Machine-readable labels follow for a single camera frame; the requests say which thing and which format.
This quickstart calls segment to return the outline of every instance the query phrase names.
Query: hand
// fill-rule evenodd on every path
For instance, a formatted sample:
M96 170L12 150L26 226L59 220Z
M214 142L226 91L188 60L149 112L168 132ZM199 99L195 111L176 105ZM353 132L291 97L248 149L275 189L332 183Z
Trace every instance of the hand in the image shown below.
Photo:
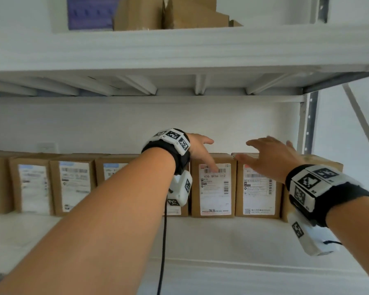
M202 136L197 133L187 133L189 138L190 146L190 156L195 159L201 159L212 172L217 173L219 168L214 162L213 157L209 154L208 150L205 148L204 144L213 144L214 140L208 138L207 136Z
M268 136L258 140L250 140L246 145L253 146L260 151L259 158L246 154L237 154L236 160L247 164L260 173L277 182L285 183L286 177L294 168L305 164L304 159L296 152L292 143L283 144L279 140Z

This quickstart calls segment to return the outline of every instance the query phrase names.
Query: forearm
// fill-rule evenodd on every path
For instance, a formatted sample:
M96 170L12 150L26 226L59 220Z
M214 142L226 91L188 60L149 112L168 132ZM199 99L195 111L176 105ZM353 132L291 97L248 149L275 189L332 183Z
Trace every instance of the forearm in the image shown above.
M333 207L327 224L369 275L369 197Z
M61 220L0 294L135 294L174 171L167 151L145 151Z

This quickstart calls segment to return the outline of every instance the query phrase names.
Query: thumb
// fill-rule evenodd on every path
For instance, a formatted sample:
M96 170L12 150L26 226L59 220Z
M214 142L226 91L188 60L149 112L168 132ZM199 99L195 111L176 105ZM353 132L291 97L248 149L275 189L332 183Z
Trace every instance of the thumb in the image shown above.
M249 155L246 155L246 154L237 154L235 156L235 159L237 161L239 161L240 163L247 164L252 169L254 169L254 167L256 167L256 164L258 162L257 158L250 157Z

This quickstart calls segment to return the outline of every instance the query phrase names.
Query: purple box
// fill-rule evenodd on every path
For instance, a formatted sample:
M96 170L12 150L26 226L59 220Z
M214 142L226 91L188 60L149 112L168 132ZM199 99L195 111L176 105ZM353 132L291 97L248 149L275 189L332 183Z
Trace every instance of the purple box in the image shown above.
M112 29L119 0L67 0L68 29Z

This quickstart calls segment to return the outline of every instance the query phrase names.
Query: person's right arm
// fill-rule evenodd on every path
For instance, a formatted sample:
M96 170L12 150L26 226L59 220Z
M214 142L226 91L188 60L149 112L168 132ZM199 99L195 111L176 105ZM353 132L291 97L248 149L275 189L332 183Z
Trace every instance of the person's right arm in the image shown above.
M291 170L305 164L291 142L285 145L275 138L267 137L250 140L246 144L260 151L259 158L238 154L236 159L278 182L284 183ZM369 275L369 197L331 208L326 221L331 231Z

